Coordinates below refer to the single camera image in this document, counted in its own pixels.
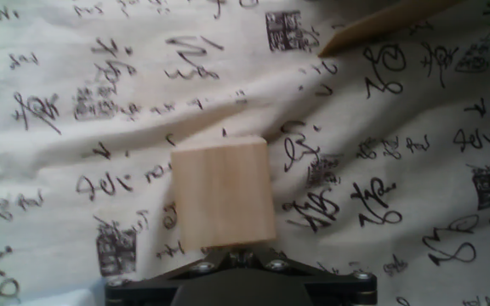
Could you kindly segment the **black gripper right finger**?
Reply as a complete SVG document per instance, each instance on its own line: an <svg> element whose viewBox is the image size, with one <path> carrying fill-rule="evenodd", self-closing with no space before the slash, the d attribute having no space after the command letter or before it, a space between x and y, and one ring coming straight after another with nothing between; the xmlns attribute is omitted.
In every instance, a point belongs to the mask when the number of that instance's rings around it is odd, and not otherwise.
<svg viewBox="0 0 490 306"><path fill-rule="evenodd" d="M282 255L271 248L241 250L246 283L262 305L375 305L377 278L369 272L338 275Z"/></svg>

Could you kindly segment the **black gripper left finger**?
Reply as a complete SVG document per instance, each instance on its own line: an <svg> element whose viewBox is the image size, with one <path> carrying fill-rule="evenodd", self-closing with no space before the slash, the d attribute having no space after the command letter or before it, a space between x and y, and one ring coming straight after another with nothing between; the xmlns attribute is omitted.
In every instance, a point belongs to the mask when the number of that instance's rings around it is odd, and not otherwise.
<svg viewBox="0 0 490 306"><path fill-rule="evenodd" d="M105 306L170 306L178 290L203 276L237 267L239 249L214 249L195 262L139 281L111 280L105 285Z"/></svg>

